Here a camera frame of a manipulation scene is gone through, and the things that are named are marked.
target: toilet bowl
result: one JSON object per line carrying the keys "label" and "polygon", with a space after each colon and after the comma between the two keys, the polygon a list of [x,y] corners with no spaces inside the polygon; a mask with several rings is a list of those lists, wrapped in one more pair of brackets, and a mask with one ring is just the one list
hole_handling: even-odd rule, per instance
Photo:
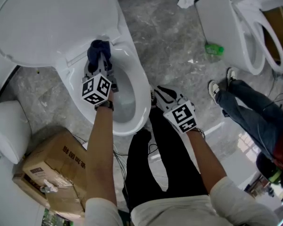
{"label": "toilet bowl", "polygon": [[18,164],[26,152],[31,129],[18,101],[0,103],[0,151]]}
{"label": "toilet bowl", "polygon": [[[207,42],[224,47],[221,58],[230,66],[257,75],[263,70],[266,59],[272,69],[282,74],[283,48],[260,10],[260,1],[199,0],[196,8]],[[265,46],[263,27],[278,49],[280,65],[276,64]]]}
{"label": "toilet bowl", "polygon": [[56,68],[74,103],[94,123],[94,107],[81,96],[87,50],[95,39],[110,42],[119,92],[114,94],[113,133],[143,127],[150,113],[150,86],[117,0],[2,0],[0,54],[27,67]]}

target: gray floor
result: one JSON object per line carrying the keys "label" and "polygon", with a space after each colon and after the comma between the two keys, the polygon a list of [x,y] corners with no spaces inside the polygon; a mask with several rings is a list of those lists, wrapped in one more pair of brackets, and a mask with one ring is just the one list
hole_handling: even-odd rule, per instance
{"label": "gray floor", "polygon": [[[179,87],[195,104],[199,126],[204,131],[221,125],[207,136],[207,141],[220,160],[230,156],[237,149],[242,129],[222,116],[207,92],[208,81],[222,80],[229,65],[205,53],[205,38],[195,7],[181,9],[177,0],[119,0],[119,3],[150,83]],[[239,79],[268,95],[273,82],[268,65],[256,77],[238,70],[237,74]],[[270,97],[274,99],[281,92],[283,80],[279,78]],[[20,68],[1,101],[10,99],[20,101],[30,122],[34,133],[30,149],[61,127],[88,140],[92,125],[78,111],[54,68]],[[114,137],[117,150],[127,153],[131,139],[132,136]],[[166,190],[167,177],[160,158],[149,158],[149,163],[156,180]],[[125,209],[123,179],[116,162],[114,175],[118,206]]]}

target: sneaker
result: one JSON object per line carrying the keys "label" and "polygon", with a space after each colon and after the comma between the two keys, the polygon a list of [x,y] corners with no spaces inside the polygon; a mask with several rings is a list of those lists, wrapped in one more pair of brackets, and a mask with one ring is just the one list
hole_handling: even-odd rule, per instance
{"label": "sneaker", "polygon": [[217,85],[216,81],[210,81],[208,84],[208,93],[214,100],[215,104],[216,102],[216,94],[220,91],[219,86]]}
{"label": "sneaker", "polygon": [[232,81],[235,81],[235,80],[237,79],[236,73],[235,73],[235,71],[234,71],[233,68],[228,68],[228,69],[227,69],[226,78],[227,78],[227,87],[230,86],[230,83],[231,83]]}
{"label": "sneaker", "polygon": [[154,89],[151,85],[150,85],[150,92],[151,92],[151,109],[153,109],[157,107],[157,99],[154,95]]}

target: black pants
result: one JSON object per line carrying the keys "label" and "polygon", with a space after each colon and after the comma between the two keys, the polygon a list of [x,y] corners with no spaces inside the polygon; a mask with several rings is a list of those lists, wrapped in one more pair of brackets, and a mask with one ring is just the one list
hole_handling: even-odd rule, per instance
{"label": "black pants", "polygon": [[155,181],[148,163],[148,143],[151,133],[137,132],[130,144],[127,160],[126,188],[123,194],[129,210],[155,199],[207,195],[201,175],[197,171],[177,132],[164,118],[163,112],[154,108],[150,112],[153,134],[161,160],[166,168],[169,187],[163,192]]}

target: jeans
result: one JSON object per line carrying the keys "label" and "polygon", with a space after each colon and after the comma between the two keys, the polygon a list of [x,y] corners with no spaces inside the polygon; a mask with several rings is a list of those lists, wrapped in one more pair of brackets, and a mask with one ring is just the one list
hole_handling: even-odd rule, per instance
{"label": "jeans", "polygon": [[[238,105],[235,97],[249,109]],[[216,102],[250,135],[262,153],[272,160],[277,140],[283,131],[281,108],[241,80],[232,81],[228,91],[220,90],[216,94]]]}
{"label": "jeans", "polygon": [[130,144],[125,180],[127,190],[123,189],[129,210],[155,199],[207,195],[200,173],[191,161],[180,136],[164,118],[162,110],[152,109],[150,121],[166,168],[169,187],[164,192],[155,181],[148,163],[151,133],[140,130]]}

